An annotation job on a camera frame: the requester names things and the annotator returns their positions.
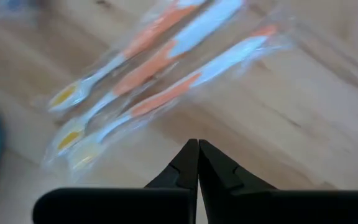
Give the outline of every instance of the toothbrush handle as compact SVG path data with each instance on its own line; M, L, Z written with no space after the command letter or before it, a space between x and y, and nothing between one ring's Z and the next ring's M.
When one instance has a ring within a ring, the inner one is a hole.
M157 40L159 35L191 14L205 1L206 0L174 0L161 17L137 35L130 46L124 51L125 57L131 58L150 47Z
M183 54L189 52L221 26L226 19L230 18L243 3L243 0L216 0L207 11L181 30L151 59L126 75L114 87L114 94L122 95L133 90Z
M94 115L96 115L101 109L106 105L113 102L117 98L116 95L112 93L107 93L103 98L101 98L89 111L87 111L83 117L85 120L89 121Z
M164 105L165 103L168 103L172 99L185 94L200 76L201 73L194 73L182 78L180 81L176 82L174 85L161 93L151 96L150 98L136 104L128 111L128 113L130 113L132 117L138 117Z
M115 56L112 60L110 60L105 66L99 68L92 76L91 79L93 83L97 83L102 78L104 78L108 73L116 69L118 66L122 65L126 61L123 54L119 54Z
M170 56L170 52L175 45L176 42L174 40L165 44L152 58L120 80L113 88L113 93L117 96L121 96L136 87L141 86L147 79L151 78L157 72L178 59L181 55L176 57Z
M276 26L267 26L254 32L248 39L236 44L210 61L210 63L207 63L205 66L177 81L171 87L136 104L128 113L132 117L142 116L168 103L172 99L185 94L189 89L214 78L249 56L255 49L265 43L271 35L276 33L276 31Z

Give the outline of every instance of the plastic packaging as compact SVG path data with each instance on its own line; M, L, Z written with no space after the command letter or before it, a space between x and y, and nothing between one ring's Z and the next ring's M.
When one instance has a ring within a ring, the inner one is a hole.
M120 67L126 61L139 53L151 48L158 38L169 28L189 16L203 5L206 0L174 0L165 4L163 12L135 35L134 38L115 56L90 75L81 78L59 91L48 102L48 111L51 113L64 113L75 105L84 101L91 93L95 84L109 73Z
M49 151L51 151L52 158L66 153L72 145L83 138L85 128L97 112L132 90L137 90L136 93L139 92L139 89L144 90L144 83L146 83L146 86L150 86L148 85L150 82L147 83L147 80L155 77L179 58L184 57L186 53L193 50L245 6L244 0L218 0L209 5L204 12L174 35L156 54L119 80L112 91L104 95L91 109L64 124L51 143Z
M114 140L107 140L109 143L106 144L104 140L106 140L111 133L119 129L122 124L135 120L135 125L132 125L131 128L126 127L123 130L125 134L129 134L127 129L134 129L140 126L139 123L145 124L151 121L156 117L159 110L166 110L167 107L172 107L175 99L195 93L195 90L201 85L213 81L220 75L224 75L225 72L234 65L241 63L241 70L244 73L245 65L249 65L254 60L277 48L277 46L269 45L269 42L275 38L277 32L278 27L276 24L266 25L257 29L251 33L248 38L230 47L206 65L179 79L179 81L170 85L160 93L137 103L118 118L107 123L105 127L75 144L67 154L71 176L77 179L82 176L84 172L92 168L92 165L103 154L106 148L108 148L108 145L112 144L112 141L114 142ZM117 136L114 137L114 135L119 136L119 132L122 131L112 134L112 137L109 138L117 139Z

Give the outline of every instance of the orange grip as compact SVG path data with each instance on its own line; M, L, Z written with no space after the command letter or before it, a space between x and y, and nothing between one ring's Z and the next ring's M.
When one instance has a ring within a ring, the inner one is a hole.
M182 83L175 84L165 91L144 100L139 103L139 105L134 106L133 109L131 109L132 117L142 116L143 114L146 114L159 106L164 105L170 100L186 93L190 89L191 84L197 81L200 76L201 73L198 73Z
M113 92L116 96L121 96L134 88L141 86L143 82L151 78L160 70L164 69L178 57L170 57L171 50L175 47L176 41L171 40L162 49L160 49L152 58L143 63L140 67L126 75L122 80L114 87Z
M260 35L264 35L264 36L267 36L267 37L270 37L271 35L274 35L275 33L277 32L277 26L276 25L268 25L268 26L265 26L253 33L251 33L251 37L257 37L257 36L260 36Z
M130 46L124 51L126 58L131 58L150 47L157 40L159 35L181 21L185 16L192 13L198 7L197 5L192 5L183 9L178 9L178 1L179 0L174 0L160 18L147 26L136 36L134 41L132 41Z

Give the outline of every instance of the orange toothbrush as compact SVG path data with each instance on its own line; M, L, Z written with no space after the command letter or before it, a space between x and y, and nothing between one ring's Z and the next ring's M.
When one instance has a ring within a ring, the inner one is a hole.
M139 33L125 50L94 74L77 80L55 95L48 104L48 110L51 112L64 111L81 103L88 97L92 87L98 81L128 59L149 48L162 33L199 8L205 1L206 0L173 0L168 9L157 20Z
M275 25L264 27L254 32L251 37L239 42L214 60L210 61L200 69L177 81L166 90L147 98L123 113L117 120L106 127L89 135L73 146L68 154L68 161L72 170L84 168L104 151L103 139L121 124L170 102L172 99L184 95L190 89L195 88L214 77L222 74L233 65L245 60L247 57L261 47L272 35L277 32Z
M85 128L90 119L117 97L141 86L146 79L167 67L185 52L198 45L210 33L229 19L244 0L215 0L215 2L194 21L180 31L168 44L138 69L126 75L114 88L101 98L88 112L67 122L57 133L52 147L64 153L66 149L78 142L85 135Z

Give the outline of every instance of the wooden surface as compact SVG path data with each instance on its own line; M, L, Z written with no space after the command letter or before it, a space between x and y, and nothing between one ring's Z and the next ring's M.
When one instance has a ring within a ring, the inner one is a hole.
M7 131L0 223L30 223L39 196L71 185L40 168L58 124L32 105L34 98L83 75L154 2L52 1L38 29L0 22L0 114ZM247 24L261 16L253 8ZM185 75L242 35L241 21L230 26L171 72ZM292 38L290 50L265 57L237 79L204 86L130 132L76 185L141 187L187 139L202 138L281 189L358 189L358 59L337 38L303 23ZM201 205L198 221L205 223Z

